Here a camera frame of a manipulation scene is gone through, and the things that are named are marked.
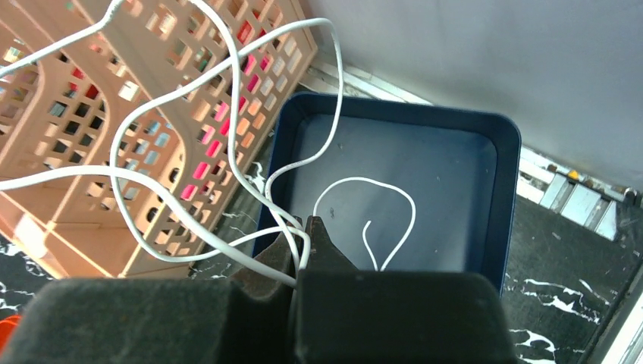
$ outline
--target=laundry basket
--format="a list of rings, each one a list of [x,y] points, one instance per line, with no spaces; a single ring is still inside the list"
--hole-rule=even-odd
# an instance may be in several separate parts
[[[0,2],[0,65],[103,17],[109,0]],[[301,19],[294,0],[217,0],[237,48]],[[288,33],[242,60],[240,117],[230,130],[231,71],[148,111],[120,145],[120,167],[149,175],[213,228],[237,188],[227,134],[245,171],[316,53],[308,30]],[[144,102],[196,79],[228,56],[212,22],[187,0],[128,0],[103,32],[0,80],[0,177],[68,165],[106,165],[114,132]],[[164,202],[134,182],[124,197],[146,241],[168,256],[203,242]],[[0,231],[57,278],[184,277],[131,237],[107,177],[69,177],[0,193]]]

